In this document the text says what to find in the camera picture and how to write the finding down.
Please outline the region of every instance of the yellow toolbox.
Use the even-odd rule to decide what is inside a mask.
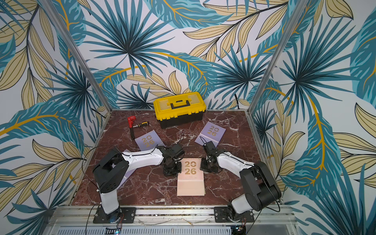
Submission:
[[[154,101],[155,115],[161,128],[202,120],[206,105],[200,93],[167,96]]]

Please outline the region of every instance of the toolbox handle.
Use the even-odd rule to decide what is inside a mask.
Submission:
[[[174,104],[173,103],[170,103],[171,104],[171,109],[178,109],[178,108],[182,108],[182,107],[187,107],[187,106],[191,106],[191,104],[189,103],[189,100],[187,100],[186,104],[185,105],[180,105],[178,107],[174,107]]]

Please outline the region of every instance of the calendar booklet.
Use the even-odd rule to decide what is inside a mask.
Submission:
[[[182,172],[177,175],[178,196],[204,196],[204,172],[200,170],[201,158],[183,158]]]

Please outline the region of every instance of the ventilation grille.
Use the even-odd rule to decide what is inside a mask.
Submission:
[[[106,227],[88,227],[87,235],[106,234]],[[57,235],[84,235],[85,227],[60,227]],[[231,235],[230,227],[222,226],[123,226],[118,234],[134,235]]]

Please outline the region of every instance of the black toolbox base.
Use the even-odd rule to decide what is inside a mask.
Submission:
[[[204,112],[194,113],[194,114],[185,114],[178,116],[177,118],[170,118],[163,121],[159,121],[159,124],[161,125],[162,129],[172,127],[172,126],[178,126],[185,123],[190,123],[193,121],[200,121],[202,120],[202,117],[204,115]]]

